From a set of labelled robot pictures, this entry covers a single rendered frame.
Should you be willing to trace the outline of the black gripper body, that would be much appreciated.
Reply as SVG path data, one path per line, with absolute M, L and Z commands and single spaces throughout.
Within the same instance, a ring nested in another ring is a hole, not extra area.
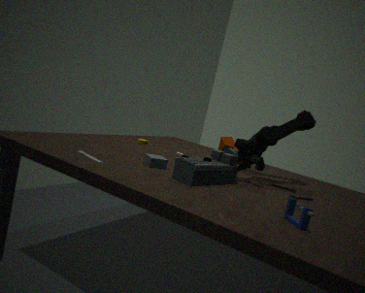
M 222 149 L 225 149 L 225 148 L 233 148 L 233 147 L 224 146 Z M 239 153 L 238 153 L 239 159 L 241 159 L 242 156 L 245 156 L 249 159 L 250 165 L 256 164 L 254 166 L 256 170 L 262 171 L 264 169 L 265 165 L 264 165 L 263 157 L 257 156 L 258 146 L 255 143 L 253 143 L 253 151 L 250 155 L 247 153 L 248 151 L 241 150 L 241 149 L 238 149 L 238 150 L 239 150 Z

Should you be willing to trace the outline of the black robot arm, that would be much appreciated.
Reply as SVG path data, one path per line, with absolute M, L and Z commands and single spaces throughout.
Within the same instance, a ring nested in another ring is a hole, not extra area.
M 250 155 L 253 151 L 253 143 L 258 146 L 257 156 L 261 156 L 267 146 L 274 146 L 277 141 L 296 132 L 310 130 L 315 127 L 315 120 L 310 112 L 302 111 L 297 117 L 281 126 L 265 126 L 254 134 L 248 141 L 237 139 L 234 147 L 248 151 Z

